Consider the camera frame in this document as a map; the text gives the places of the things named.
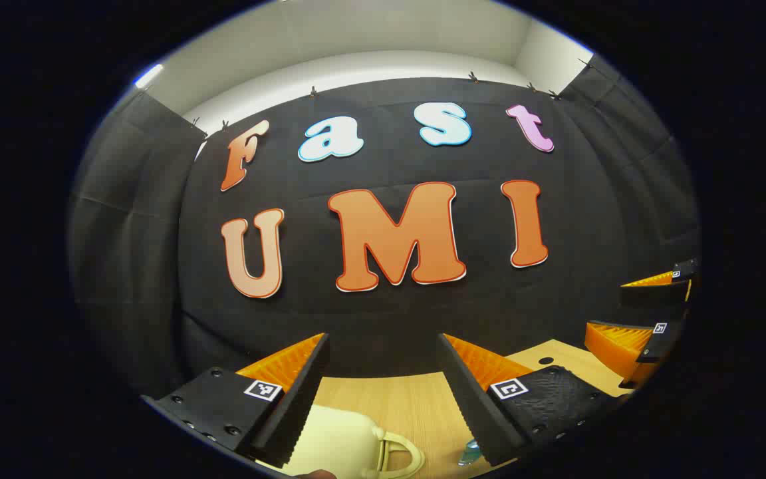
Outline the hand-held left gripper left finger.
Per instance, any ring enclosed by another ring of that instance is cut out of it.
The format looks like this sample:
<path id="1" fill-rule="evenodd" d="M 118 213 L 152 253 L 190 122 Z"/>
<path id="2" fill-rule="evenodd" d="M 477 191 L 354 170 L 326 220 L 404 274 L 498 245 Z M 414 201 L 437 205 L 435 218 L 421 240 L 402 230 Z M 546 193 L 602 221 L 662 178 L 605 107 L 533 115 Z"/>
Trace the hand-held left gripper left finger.
<path id="1" fill-rule="evenodd" d="M 319 333 L 240 370 L 210 367 L 141 400 L 221 454 L 280 468 L 295 451 L 329 357 L 329 336 Z"/>

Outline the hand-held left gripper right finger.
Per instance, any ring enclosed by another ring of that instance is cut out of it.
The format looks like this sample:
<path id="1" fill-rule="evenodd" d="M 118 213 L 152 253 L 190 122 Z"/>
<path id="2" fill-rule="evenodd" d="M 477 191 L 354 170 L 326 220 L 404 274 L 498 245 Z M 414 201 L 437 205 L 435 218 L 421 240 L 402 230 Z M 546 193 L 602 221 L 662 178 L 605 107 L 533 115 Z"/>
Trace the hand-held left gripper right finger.
<path id="1" fill-rule="evenodd" d="M 528 460 L 590 430 L 622 405 L 560 366 L 532 369 L 446 333 L 439 367 L 483 457 L 492 466 Z"/>

